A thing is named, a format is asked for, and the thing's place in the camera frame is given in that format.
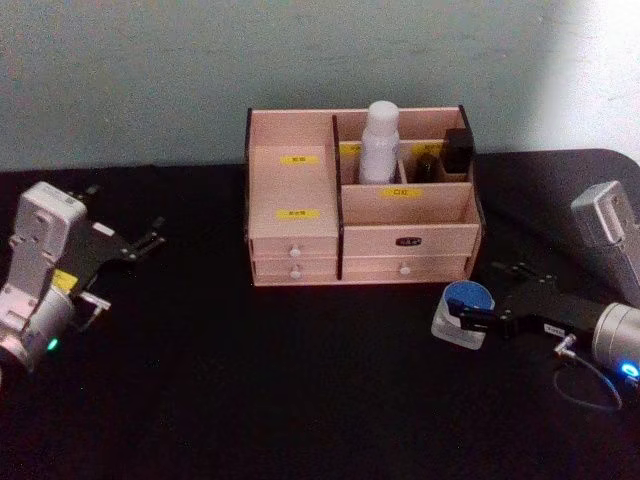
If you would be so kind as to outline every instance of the bottle cap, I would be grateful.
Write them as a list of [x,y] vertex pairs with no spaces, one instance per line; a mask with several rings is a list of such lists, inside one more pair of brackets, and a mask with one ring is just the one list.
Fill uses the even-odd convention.
[[395,104],[386,100],[373,102],[369,105],[366,128],[373,135],[388,137],[398,129],[399,116],[400,111]]

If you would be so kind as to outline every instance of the white cable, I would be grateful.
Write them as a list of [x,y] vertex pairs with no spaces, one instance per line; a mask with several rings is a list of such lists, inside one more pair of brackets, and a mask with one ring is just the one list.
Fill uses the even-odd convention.
[[612,405],[601,405],[601,404],[598,404],[598,403],[586,402],[584,400],[580,400],[578,398],[575,398],[575,397],[572,397],[571,395],[566,394],[560,388],[560,386],[558,385],[558,376],[560,375],[560,370],[556,370],[556,372],[553,374],[553,388],[555,388],[555,390],[560,394],[560,396],[562,396],[562,398],[564,398],[565,400],[573,402],[573,403],[575,403],[577,405],[580,405],[580,406],[583,406],[583,407],[587,407],[587,408],[593,408],[595,410],[601,410],[601,411],[604,411],[604,412],[617,412],[618,410],[622,409],[622,398],[620,398],[620,394],[618,393],[618,390],[613,385],[613,383],[611,383],[611,380],[609,380],[607,377],[605,377],[602,374],[602,372],[600,372],[600,370],[598,370],[593,364],[591,364],[590,362],[584,360],[583,358],[580,358],[578,355],[575,354],[575,352],[572,352],[571,350],[569,350],[569,352],[572,353],[571,358],[574,358],[575,360],[580,362],[582,365],[587,367],[600,380],[602,380],[604,382],[604,384],[609,388],[609,390],[611,391],[611,393],[615,397],[616,405],[615,406],[612,406]]

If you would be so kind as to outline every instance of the white drawer knob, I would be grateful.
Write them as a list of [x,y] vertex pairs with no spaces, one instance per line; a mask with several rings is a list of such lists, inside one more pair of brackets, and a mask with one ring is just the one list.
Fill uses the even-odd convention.
[[289,276],[291,278],[293,278],[294,280],[298,280],[302,276],[302,272],[300,271],[300,267],[298,267],[297,265],[295,267],[293,267],[291,269],[291,272],[289,272]]

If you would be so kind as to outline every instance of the wooden storage box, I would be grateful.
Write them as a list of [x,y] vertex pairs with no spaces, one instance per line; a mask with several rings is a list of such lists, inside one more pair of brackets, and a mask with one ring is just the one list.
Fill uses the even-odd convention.
[[[473,150],[464,110],[400,109],[389,185],[356,184],[366,116],[366,109],[249,110],[245,237],[256,286],[471,274],[482,237],[473,171],[451,173],[443,163],[453,148]],[[433,182],[413,183],[424,154],[436,159]]]

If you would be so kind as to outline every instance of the white label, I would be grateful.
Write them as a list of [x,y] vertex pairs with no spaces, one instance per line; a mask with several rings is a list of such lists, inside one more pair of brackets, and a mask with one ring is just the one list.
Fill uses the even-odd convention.
[[98,223],[98,222],[93,224],[93,229],[98,230],[100,233],[104,233],[107,237],[110,237],[111,235],[116,233],[115,230],[111,230],[106,225],[102,225],[101,223]]
[[555,335],[556,337],[565,337],[564,330],[554,327],[553,325],[547,325],[546,323],[544,324],[544,331],[551,335]]

